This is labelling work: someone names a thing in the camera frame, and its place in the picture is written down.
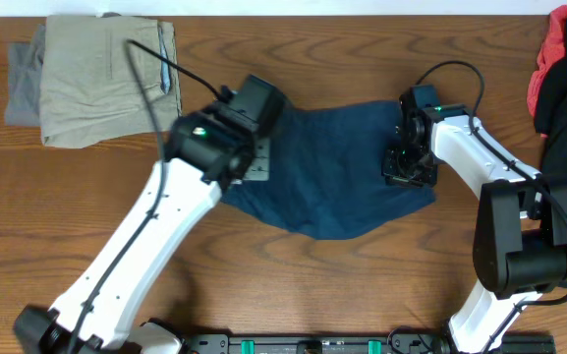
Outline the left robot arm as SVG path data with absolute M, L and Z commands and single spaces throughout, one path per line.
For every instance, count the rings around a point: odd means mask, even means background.
M 178 353 L 166 325 L 135 324 L 151 286 L 190 231 L 250 171 L 287 99 L 248 76 L 238 91 L 177 119 L 137 201 L 81 277 L 13 331 L 26 353 Z

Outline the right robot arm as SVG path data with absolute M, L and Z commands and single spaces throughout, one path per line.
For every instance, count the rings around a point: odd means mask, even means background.
M 567 281 L 567 182 L 543 176 L 497 142 L 463 104 L 443 105 L 431 85 L 399 98 L 400 143 L 382 161 L 386 182 L 431 188 L 451 167 L 479 201 L 473 241 L 477 275 L 439 334 L 392 334 L 395 353 L 553 353 L 550 335 L 511 334 L 529 307 L 567 302 L 543 294 Z

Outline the dark blue shorts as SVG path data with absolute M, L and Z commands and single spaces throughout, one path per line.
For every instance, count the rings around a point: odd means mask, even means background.
M 400 142 L 395 101 L 287 108 L 270 137 L 269 177 L 231 187 L 224 204 L 315 240 L 347 240 L 434 203 L 430 188 L 385 182 L 385 151 Z

